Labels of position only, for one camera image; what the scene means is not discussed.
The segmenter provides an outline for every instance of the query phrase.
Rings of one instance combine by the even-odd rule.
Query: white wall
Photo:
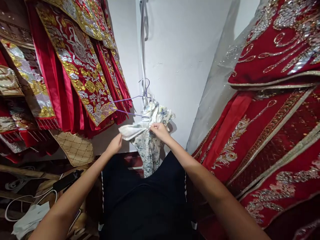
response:
[[[149,38],[145,43],[146,77],[155,99],[176,114],[172,136],[186,147],[220,39],[231,0],[149,0]],[[247,24],[251,0],[242,0],[235,35]],[[114,35],[126,83],[132,97],[140,94],[142,78],[139,55],[140,12],[138,0],[108,0]],[[133,100],[140,114],[140,99]],[[123,124],[137,122],[130,117]],[[100,155],[118,133],[117,125],[96,136],[92,142]],[[124,143],[121,152],[136,151]]]

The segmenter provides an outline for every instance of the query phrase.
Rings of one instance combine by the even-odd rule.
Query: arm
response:
[[[270,240],[228,189],[204,166],[191,157],[169,135],[162,123],[154,123],[150,130],[172,150],[193,184],[210,204],[230,239]]]
[[[98,160],[59,198],[30,236],[30,240],[65,239],[81,204],[110,158],[121,148],[118,134]]]

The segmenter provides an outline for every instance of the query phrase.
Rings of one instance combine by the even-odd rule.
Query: embroidered panel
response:
[[[65,12],[83,32],[103,41],[108,48],[116,48],[112,31],[106,24],[99,0],[43,0]]]
[[[6,40],[1,40],[22,80],[22,89],[34,117],[54,117],[54,111],[44,83],[35,50],[18,47]]]
[[[312,146],[312,151],[317,147],[319,142]],[[277,170],[241,200],[261,227],[267,227],[279,213],[319,190],[316,185],[320,180],[320,155],[312,160],[314,152],[310,154],[310,151]]]
[[[307,144],[312,140],[309,133],[320,122],[320,88],[318,87],[313,93],[304,100],[304,102],[294,111],[293,115],[279,129],[279,131],[268,141],[263,143],[257,140],[251,149],[262,145],[260,152],[248,152],[238,168],[239,174],[234,178],[233,182],[228,186],[235,196],[241,196],[250,186],[253,186],[259,179],[265,176],[268,169],[278,160],[282,159],[292,150],[298,143]]]
[[[267,103],[267,106],[263,108],[252,120],[247,118],[245,115],[238,123],[236,128],[231,134],[231,137],[228,139],[228,142],[224,146],[220,156],[215,160],[212,169],[216,169],[216,167],[221,168],[229,167],[229,164],[237,159],[237,154],[234,152],[234,146],[238,142],[239,138],[247,131],[247,127],[259,118],[268,108],[274,106],[277,103],[277,100],[271,100]]]
[[[121,65],[120,65],[120,62],[119,62],[119,59],[118,59],[118,53],[117,53],[117,51],[115,49],[110,49],[110,51],[111,51],[112,56],[113,56],[113,58],[114,58],[114,60],[116,62],[116,65],[117,65],[117,67],[119,69],[119,72],[120,72],[120,75],[122,77],[122,80],[123,80],[124,84],[126,85],[126,89],[128,89],[128,86],[127,86],[126,80],[124,79],[123,71],[122,71],[122,68],[121,68]]]
[[[277,111],[277,113],[273,116],[272,120],[266,125],[263,131],[260,133],[259,137],[253,144],[253,146],[249,149],[245,157],[241,160],[240,165],[237,170],[233,173],[232,177],[227,183],[227,186],[242,172],[246,166],[246,164],[252,160],[253,156],[257,154],[258,149],[265,143],[267,138],[274,134],[274,130],[279,125],[279,123],[284,119],[284,117],[288,114],[288,112],[293,108],[293,106],[298,102],[298,100],[305,94],[305,90],[301,91],[293,91],[288,99],[284,102],[281,108]]]
[[[111,62],[111,59],[110,59],[110,55],[108,53],[108,49],[105,46],[101,46],[101,51],[102,51],[103,58],[104,58],[104,61],[106,63],[106,66],[108,68],[109,74],[111,76],[112,83],[113,83],[113,85],[114,85],[114,87],[115,87],[115,89],[117,91],[117,94],[118,94],[119,98],[122,100],[123,96],[122,96],[120,88],[119,88],[118,80],[117,80],[116,74],[115,74],[113,66],[112,66],[112,62]]]
[[[0,95],[1,96],[24,96],[16,74],[11,68],[0,65]]]
[[[73,87],[98,126],[117,108],[90,38],[56,7],[38,4],[37,12]]]
[[[237,74],[230,76],[229,83],[267,86],[289,81],[288,75],[319,75],[319,33],[318,0],[269,0],[250,31],[235,67]]]

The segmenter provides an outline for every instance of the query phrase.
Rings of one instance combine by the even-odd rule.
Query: red embroidered garment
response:
[[[37,56],[59,127],[92,138],[113,123],[122,123],[126,114],[116,110],[129,111],[132,101],[113,103],[130,98],[116,51],[90,38],[82,31],[83,25],[77,25],[79,22],[75,23],[58,8],[41,2],[28,2],[27,6]],[[103,43],[115,47],[110,34],[107,39]]]
[[[229,78],[245,91],[233,96],[193,156],[267,228],[319,190],[320,1],[269,0],[259,14]],[[208,215],[200,231],[222,239]]]

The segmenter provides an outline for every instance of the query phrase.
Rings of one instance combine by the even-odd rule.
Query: black pants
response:
[[[144,179],[129,170],[124,159],[115,155],[102,171],[104,214],[108,214],[123,198],[143,185],[164,194],[174,204],[186,205],[185,178],[184,169],[171,151],[159,168]]]

